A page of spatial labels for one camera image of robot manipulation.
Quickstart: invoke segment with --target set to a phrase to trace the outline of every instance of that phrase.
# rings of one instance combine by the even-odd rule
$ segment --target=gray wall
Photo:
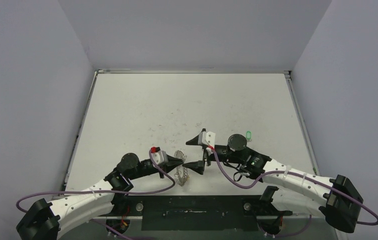
[[[378,213],[378,0],[333,0],[292,78],[321,173],[348,176]],[[378,226],[355,231],[378,239]]]
[[[331,0],[58,0],[96,68],[290,70]]]
[[[18,198],[60,188],[92,77],[56,0],[0,0],[0,240]]]

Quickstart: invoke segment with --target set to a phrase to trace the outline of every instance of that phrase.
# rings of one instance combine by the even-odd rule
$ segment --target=white table surface
[[[79,136],[68,191],[103,179],[126,153],[148,159],[150,147],[187,161],[202,159],[200,146],[186,146],[202,128],[226,145],[232,134],[252,132],[248,147],[307,173],[313,172],[296,110],[283,74],[146,73],[99,74]],[[231,176],[233,169],[227,169]],[[248,185],[251,179],[240,183]],[[132,180],[132,192],[165,188],[158,174]],[[204,175],[189,170],[189,180],[160,195],[260,195],[267,185],[238,188],[216,163]]]

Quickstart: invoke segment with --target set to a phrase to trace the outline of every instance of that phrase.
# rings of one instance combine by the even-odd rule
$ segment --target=green light
[[[250,131],[246,131],[246,140],[248,140],[248,142],[251,141],[251,132]]]

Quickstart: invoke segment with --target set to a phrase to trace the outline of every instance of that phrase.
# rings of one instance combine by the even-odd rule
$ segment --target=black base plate
[[[258,205],[261,195],[209,195],[209,196],[127,196],[130,206],[143,204],[142,212],[131,208],[128,216],[142,215],[143,231],[221,231],[238,229],[258,231],[257,216],[281,214],[271,203],[263,203],[262,210],[244,210],[245,203]],[[120,216],[110,213],[108,216]]]

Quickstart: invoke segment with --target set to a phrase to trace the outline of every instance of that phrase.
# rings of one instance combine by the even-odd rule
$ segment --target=black cable
[[[242,179],[242,175],[239,176],[239,178],[236,180],[235,177],[236,177],[236,174],[241,174],[241,172],[237,171],[233,174],[233,181],[235,182],[239,182],[241,179]]]
[[[242,179],[242,177],[243,177],[242,175],[240,175],[237,180],[235,179],[235,177],[236,177],[237,174],[241,174],[241,170],[239,170],[239,167],[241,166],[241,164],[238,164],[237,166],[233,166],[233,165],[231,165],[228,162],[223,162],[223,165],[226,166],[226,167],[228,167],[228,168],[236,170],[236,172],[233,174],[233,181],[239,182]]]

